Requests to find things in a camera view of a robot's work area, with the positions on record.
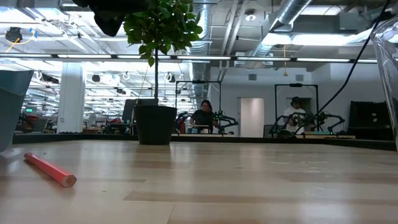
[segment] black cable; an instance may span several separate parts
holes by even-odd
[[[380,12],[380,14],[379,14],[379,17],[377,18],[377,21],[376,21],[376,23],[375,23],[375,25],[373,26],[373,29],[372,29],[372,32],[371,32],[371,34],[374,32],[374,30],[379,26],[379,23],[381,22],[381,19],[382,19],[382,15],[383,15],[383,13],[384,13],[384,11],[387,9],[387,6],[390,4],[390,1],[391,0],[386,0],[385,1],[385,3],[384,3],[384,6],[383,6],[383,9],[381,9],[381,12]],[[333,95],[331,98],[330,98],[330,100],[324,105],[324,106],[322,106],[322,108],[320,108],[319,109],[319,111],[311,118],[311,119],[309,119],[305,124],[303,124],[303,125],[301,125],[297,130],[296,130],[296,132],[294,132],[294,135],[293,135],[293,137],[295,137],[295,135],[298,133],[298,131],[300,130],[300,129],[302,129],[303,127],[305,127],[305,126],[307,126],[311,121],[313,121],[340,93],[341,93],[341,91],[343,91],[343,89],[346,87],[346,85],[347,85],[347,83],[348,83],[348,81],[349,81],[349,79],[351,78],[351,76],[352,76],[352,74],[353,74],[353,72],[354,72],[354,69],[355,69],[355,66],[356,66],[356,64],[358,63],[358,60],[361,58],[361,56],[362,56],[362,53],[364,52],[364,50],[365,50],[365,48],[366,48],[366,46],[368,45],[368,43],[369,43],[369,41],[371,40],[371,34],[369,34],[369,37],[366,39],[366,41],[365,41],[365,44],[362,46],[362,49],[361,49],[361,51],[359,52],[359,54],[358,54],[358,56],[356,57],[356,59],[355,59],[355,61],[354,61],[354,64],[353,64],[353,66],[351,67],[351,70],[349,71],[349,73],[348,73],[348,76],[347,76],[347,79],[346,79],[346,81],[344,82],[344,84],[343,84],[343,86],[341,86],[341,88],[335,93],[335,95]]]

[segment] woman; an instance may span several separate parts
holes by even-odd
[[[218,122],[215,121],[215,114],[212,112],[213,108],[208,100],[203,100],[200,104],[200,110],[194,112],[191,116],[190,123],[192,125],[207,125],[210,133],[213,132],[213,126],[218,128]]]

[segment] person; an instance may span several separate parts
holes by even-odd
[[[305,113],[305,110],[301,109],[301,102],[298,96],[292,98],[292,102],[290,103],[290,105],[291,107],[287,108],[284,111],[284,116],[290,116],[293,113]],[[294,118],[302,119],[304,117],[296,114],[294,115]],[[300,125],[301,124],[295,123],[294,119],[290,119],[289,122],[287,123],[286,130],[289,130],[294,133],[297,131]],[[304,133],[304,127],[300,128],[300,130],[297,132],[297,134],[302,134],[302,133]]]
[[[219,124],[214,120],[215,114],[213,113],[213,108],[208,100],[203,100],[200,104],[200,110],[194,112],[191,116],[191,125],[208,125],[210,133],[213,132],[213,126],[218,128]]]

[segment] black metal frame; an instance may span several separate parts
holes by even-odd
[[[219,101],[220,101],[220,109],[221,111],[221,81],[199,81],[199,80],[194,80],[194,81],[176,81],[175,82],[175,107],[177,108],[177,97],[178,97],[178,84],[179,83],[192,83],[192,84],[204,84],[204,83],[218,83],[220,86],[220,94],[219,94]]]
[[[278,99],[277,99],[277,90],[278,86],[289,86],[292,88],[301,88],[303,86],[312,86],[315,88],[315,93],[317,95],[317,112],[319,111],[319,94],[318,94],[318,85],[309,85],[309,84],[301,84],[301,83],[293,83],[293,84],[275,84],[275,121],[278,119]]]

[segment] door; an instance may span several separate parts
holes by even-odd
[[[244,138],[262,138],[264,129],[264,99],[240,98],[239,135]]]

